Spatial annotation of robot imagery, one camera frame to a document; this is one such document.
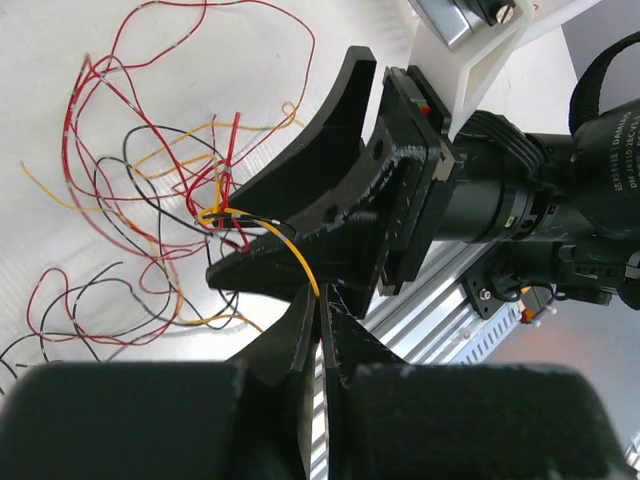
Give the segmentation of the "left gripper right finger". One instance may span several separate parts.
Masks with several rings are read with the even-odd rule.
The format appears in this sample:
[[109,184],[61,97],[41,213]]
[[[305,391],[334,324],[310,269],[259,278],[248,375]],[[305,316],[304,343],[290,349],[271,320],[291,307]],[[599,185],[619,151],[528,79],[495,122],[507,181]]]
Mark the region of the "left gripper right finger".
[[631,479],[591,384],[554,364],[415,365],[319,298],[332,479]]

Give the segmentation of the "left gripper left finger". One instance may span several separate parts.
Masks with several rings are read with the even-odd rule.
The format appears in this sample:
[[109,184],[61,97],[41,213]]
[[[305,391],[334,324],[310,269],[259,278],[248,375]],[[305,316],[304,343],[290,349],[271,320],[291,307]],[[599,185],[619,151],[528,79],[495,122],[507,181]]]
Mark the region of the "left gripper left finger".
[[225,361],[57,363],[1,412],[5,479],[306,479],[316,298]]

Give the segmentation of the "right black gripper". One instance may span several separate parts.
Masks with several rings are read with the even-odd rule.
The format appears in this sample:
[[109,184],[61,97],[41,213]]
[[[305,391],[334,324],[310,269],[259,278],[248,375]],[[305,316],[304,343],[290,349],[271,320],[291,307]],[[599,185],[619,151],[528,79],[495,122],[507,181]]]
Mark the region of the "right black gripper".
[[415,65],[386,70],[380,118],[362,143],[375,70],[369,48],[349,47],[313,119],[230,197],[235,210],[291,227],[293,245],[262,235],[209,266],[209,288],[291,301],[305,285],[333,284],[363,316],[379,278],[384,296],[416,279],[461,160],[452,115]]

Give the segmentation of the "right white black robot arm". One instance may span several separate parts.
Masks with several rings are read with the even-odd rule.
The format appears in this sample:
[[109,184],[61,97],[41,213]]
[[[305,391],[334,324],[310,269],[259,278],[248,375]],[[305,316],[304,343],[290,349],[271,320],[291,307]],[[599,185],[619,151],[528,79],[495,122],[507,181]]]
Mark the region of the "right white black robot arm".
[[612,61],[631,34],[601,53],[570,102],[569,133],[532,134],[474,112],[455,131],[417,66],[390,68],[371,138],[360,133],[376,69],[348,48],[324,104],[303,132],[230,199],[241,223],[282,220],[274,235],[209,266],[209,288],[291,301],[306,284],[333,286],[363,317],[375,295],[415,280],[437,241],[493,244],[469,281],[473,295],[510,301],[553,284],[571,300],[639,305],[639,104],[599,106]]

